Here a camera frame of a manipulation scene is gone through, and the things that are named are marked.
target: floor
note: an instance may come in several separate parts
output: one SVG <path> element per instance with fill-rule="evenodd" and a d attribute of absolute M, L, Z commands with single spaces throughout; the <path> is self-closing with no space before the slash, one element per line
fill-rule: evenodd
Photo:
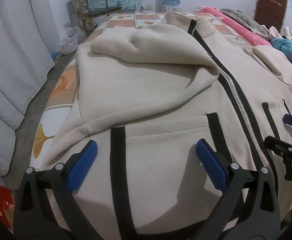
<path fill-rule="evenodd" d="M 19 187 L 23 174 L 29 167 L 32 145 L 44 107 L 59 77 L 74 54 L 75 52 L 63 55 L 55 61 L 55 67 L 47 75 L 47 82 L 30 102 L 25 118 L 16 130 L 16 144 L 9 173 L 3 178 L 7 188 L 16 190 Z"/>

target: black seat cushion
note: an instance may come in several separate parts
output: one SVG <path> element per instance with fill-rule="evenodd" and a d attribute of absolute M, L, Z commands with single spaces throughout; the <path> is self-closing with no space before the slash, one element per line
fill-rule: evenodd
<path fill-rule="evenodd" d="M 122 7 L 120 6 L 112 6 L 112 7 L 105 7 L 105 8 L 98 8 L 95 10 L 91 10 L 85 14 L 82 15 L 82 17 L 87 18 L 87 17 L 91 17 L 100 13 L 104 13 L 104 12 L 110 12 L 110 11 L 114 11 L 114 10 L 118 10 L 118 9 L 122 9 Z"/>

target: wooden chair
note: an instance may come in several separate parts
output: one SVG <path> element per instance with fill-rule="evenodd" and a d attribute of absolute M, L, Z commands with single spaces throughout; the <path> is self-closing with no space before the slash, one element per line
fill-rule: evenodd
<path fill-rule="evenodd" d="M 112 7 L 108 7 L 108 0 L 105 0 L 106 3 L 106 7 L 105 8 L 98 8 L 95 10 L 90 10 L 87 13 L 81 14 L 81 20 L 82 20 L 82 25 L 84 27 L 84 31 L 86 32 L 86 35 L 89 36 L 87 28 L 86 28 L 86 23 L 85 20 L 91 20 L 92 21 L 92 31 L 94 31 L 94 23 L 93 20 L 94 18 L 97 18 L 99 16 L 103 16 L 103 15 L 107 15 L 109 16 L 110 14 L 113 14 L 115 12 L 121 12 L 122 7 L 120 6 L 112 6 Z M 79 1 L 79 7 L 81 12 L 83 13 L 84 10 L 82 9 L 82 3 Z"/>

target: brown door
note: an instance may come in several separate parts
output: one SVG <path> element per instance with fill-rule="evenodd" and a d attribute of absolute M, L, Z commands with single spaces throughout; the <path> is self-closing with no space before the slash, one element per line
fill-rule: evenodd
<path fill-rule="evenodd" d="M 274 26 L 281 30 L 285 15 L 287 0 L 258 0 L 255 12 L 255 21 L 266 28 Z"/>

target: pink blanket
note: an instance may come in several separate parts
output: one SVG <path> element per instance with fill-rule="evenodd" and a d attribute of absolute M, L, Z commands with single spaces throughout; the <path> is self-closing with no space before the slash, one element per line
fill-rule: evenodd
<path fill-rule="evenodd" d="M 223 23 L 225 23 L 226 25 L 231 27 L 233 30 L 235 30 L 239 35 L 245 38 L 253 46 L 257 46 L 257 45 L 272 46 L 267 40 L 263 39 L 257 34 L 250 32 L 248 29 L 246 29 L 239 23 L 235 22 L 234 20 L 230 19 L 228 16 L 222 14 L 221 12 L 217 11 L 216 9 L 212 7 L 202 6 L 202 7 L 197 8 L 195 12 L 210 13 L 211 15 L 219 18 Z"/>

